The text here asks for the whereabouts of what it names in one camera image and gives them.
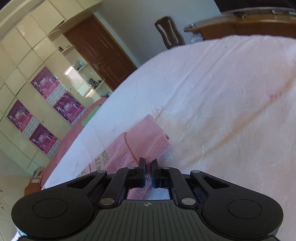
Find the door handle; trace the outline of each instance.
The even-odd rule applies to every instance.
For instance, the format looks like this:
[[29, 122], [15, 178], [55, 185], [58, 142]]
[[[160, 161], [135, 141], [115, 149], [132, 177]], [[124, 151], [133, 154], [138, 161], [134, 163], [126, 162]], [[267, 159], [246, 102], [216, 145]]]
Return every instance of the door handle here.
[[100, 68], [98, 67], [98, 64], [94, 64], [94, 67], [96, 68], [97, 71], [100, 71]]

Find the ribbed gray panel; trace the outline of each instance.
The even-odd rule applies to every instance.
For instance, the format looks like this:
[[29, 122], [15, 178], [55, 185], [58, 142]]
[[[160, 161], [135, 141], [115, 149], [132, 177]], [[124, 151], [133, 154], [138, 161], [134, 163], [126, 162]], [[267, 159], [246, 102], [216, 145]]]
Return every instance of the ribbed gray panel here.
[[[85, 230], [64, 241], [229, 241], [209, 230], [192, 210], [172, 200], [124, 200], [102, 210]], [[266, 241], [276, 241], [270, 237]]]

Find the green object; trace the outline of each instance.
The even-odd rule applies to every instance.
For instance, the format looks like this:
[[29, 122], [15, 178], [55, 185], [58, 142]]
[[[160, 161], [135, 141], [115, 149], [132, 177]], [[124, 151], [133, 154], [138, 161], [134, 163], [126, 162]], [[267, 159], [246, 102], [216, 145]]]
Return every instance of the green object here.
[[86, 124], [91, 120], [91, 118], [95, 115], [95, 113], [101, 108], [101, 105], [95, 107], [90, 113], [89, 115], [81, 122], [81, 125], [83, 127], [86, 126]]

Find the door panel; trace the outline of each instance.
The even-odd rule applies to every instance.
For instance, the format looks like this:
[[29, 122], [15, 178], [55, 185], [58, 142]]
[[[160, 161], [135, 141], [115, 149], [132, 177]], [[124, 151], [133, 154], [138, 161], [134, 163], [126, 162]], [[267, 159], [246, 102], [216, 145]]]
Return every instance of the door panel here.
[[64, 35], [112, 90], [136, 69], [95, 16], [87, 18]]

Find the ribbed knit fabric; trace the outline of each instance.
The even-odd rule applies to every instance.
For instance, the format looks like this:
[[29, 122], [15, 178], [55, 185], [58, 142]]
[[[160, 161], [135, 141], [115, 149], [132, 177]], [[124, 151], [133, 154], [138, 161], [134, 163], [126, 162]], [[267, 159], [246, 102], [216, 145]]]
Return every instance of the ribbed knit fabric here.
[[141, 199], [151, 183], [151, 162], [169, 147], [168, 136], [152, 116], [147, 115], [131, 130], [120, 134], [81, 175], [99, 169], [106, 170], [108, 174], [116, 173], [123, 167], [138, 166], [139, 158], [143, 157], [146, 162], [146, 185], [131, 189], [128, 194], [128, 199]]

